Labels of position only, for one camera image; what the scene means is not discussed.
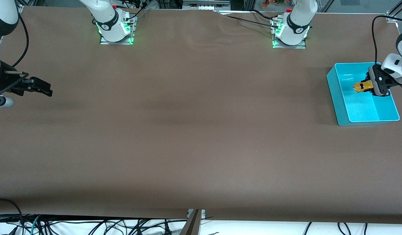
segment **white floor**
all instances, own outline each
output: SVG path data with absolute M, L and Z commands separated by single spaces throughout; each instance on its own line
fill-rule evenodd
M 147 226 L 156 223 L 162 223 L 164 220 L 152 220 L 147 223 Z M 125 221 L 127 226 L 136 224 L 136 220 Z M 185 222 L 169 223 L 171 231 L 182 229 Z M 256 221 L 217 221 L 204 220 L 201 225 L 200 235 L 211 235 L 218 232 L 218 235 L 303 235 L 305 227 L 308 223 L 303 222 L 256 222 Z M 96 224 L 67 224 L 58 223 L 52 228 L 60 235 L 87 235 Z M 364 224 L 348 223 L 352 235 L 363 235 Z M 14 228 L 14 225 L 0 223 L 0 235 L 8 234 Z M 105 226 L 99 227 L 95 235 L 102 235 Z M 164 229 L 153 228 L 144 232 L 144 235 L 159 235 L 158 232 L 163 232 Z M 21 229 L 18 229 L 17 235 L 21 234 Z M 342 235 L 337 228 L 337 223 L 312 223 L 307 235 Z M 402 225 L 388 224 L 369 224 L 366 232 L 367 235 L 402 235 Z M 122 235 L 116 229 L 111 229 L 107 235 Z

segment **metal bracket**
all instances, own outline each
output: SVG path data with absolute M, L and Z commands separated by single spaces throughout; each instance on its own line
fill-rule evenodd
M 192 215 L 192 212 L 194 211 L 194 209 L 188 209 L 188 212 L 186 213 L 186 218 L 187 219 L 189 219 L 189 217 Z M 201 217 L 201 219 L 205 219 L 205 210 L 204 209 L 202 209 L 201 210 L 201 215 L 202 215 L 202 217 Z
M 397 17 L 397 15 L 402 11 L 402 0 L 399 1 L 391 10 L 387 11 L 385 15 L 391 16 L 391 17 Z M 395 23 L 397 22 L 396 20 L 393 19 L 386 19 L 386 22 L 388 23 Z
M 334 2 L 334 0 L 328 0 L 326 5 L 324 5 L 324 4 L 322 4 L 321 0 L 318 0 L 318 1 L 319 1 L 318 5 L 319 5 L 320 12 L 327 12 Z
M 278 28 L 271 28 L 271 34 L 272 34 L 272 47 L 273 48 L 288 48 L 288 49 L 306 49 L 305 46 L 305 39 L 302 39 L 302 41 L 298 45 L 287 45 L 283 43 L 277 36 L 275 36 L 276 33 L 279 33 L 279 30 L 283 26 L 283 19 L 282 15 L 278 15 L 277 17 L 274 17 L 273 19 L 269 20 L 271 25 L 276 25 Z
M 131 23 L 130 34 L 128 34 L 122 40 L 120 40 L 118 42 L 110 42 L 110 41 L 106 40 L 102 36 L 101 32 L 99 32 L 99 34 L 101 34 L 101 40 L 99 41 L 99 44 L 102 44 L 102 45 L 132 45 L 132 44 L 134 44 L 134 36 L 136 34 L 137 16 L 134 16 L 131 19 L 130 23 Z
M 203 216 L 205 217 L 205 210 L 192 209 L 191 212 L 188 210 L 188 215 L 190 215 L 189 219 L 186 221 L 179 235 L 199 235 L 201 220 Z

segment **yellow object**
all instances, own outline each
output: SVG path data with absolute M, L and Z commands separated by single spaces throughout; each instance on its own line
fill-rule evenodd
M 355 89 L 356 92 L 365 92 L 365 91 L 369 91 L 373 88 L 374 88 L 374 85 L 372 84 L 371 81 L 356 82 L 353 85 L 353 89 Z

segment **metal frame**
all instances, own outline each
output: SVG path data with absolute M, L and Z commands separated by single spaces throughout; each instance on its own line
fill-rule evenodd
M 321 0 L 319 0 L 320 12 L 327 12 L 335 0 L 329 0 L 327 4 L 321 8 Z
M 179 235 L 199 235 L 202 216 L 202 209 L 194 209 Z
M 391 10 L 387 11 L 385 15 L 396 17 L 402 11 L 402 0 L 398 2 Z M 396 20 L 386 19 L 388 23 L 395 23 Z
M 231 10 L 230 0 L 183 0 L 182 9 Z
M 244 0 L 241 10 L 253 9 L 256 4 L 256 0 Z

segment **black band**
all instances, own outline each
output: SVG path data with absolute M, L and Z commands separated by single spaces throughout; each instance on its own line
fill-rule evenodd
M 310 24 L 304 25 L 304 26 L 299 26 L 296 25 L 294 22 L 291 20 L 291 14 L 288 15 L 286 18 L 286 22 L 288 22 L 288 25 L 290 28 L 292 28 L 292 31 L 294 31 L 295 34 L 301 34 L 304 32 Z
M 12 31 L 14 31 L 14 29 L 17 27 L 17 25 L 18 25 L 18 20 L 15 24 L 8 24 L 5 21 L 1 20 L 1 18 L 0 18 L 0 36 L 5 36 L 5 35 L 12 33 Z
M 110 31 L 111 30 L 112 26 L 114 26 L 118 22 L 118 12 L 116 10 L 114 12 L 115 12 L 114 18 L 112 18 L 108 22 L 102 23 L 102 22 L 99 22 L 99 21 L 95 20 L 96 23 L 99 25 L 99 28 L 101 28 L 101 29 L 103 29 L 105 31 Z

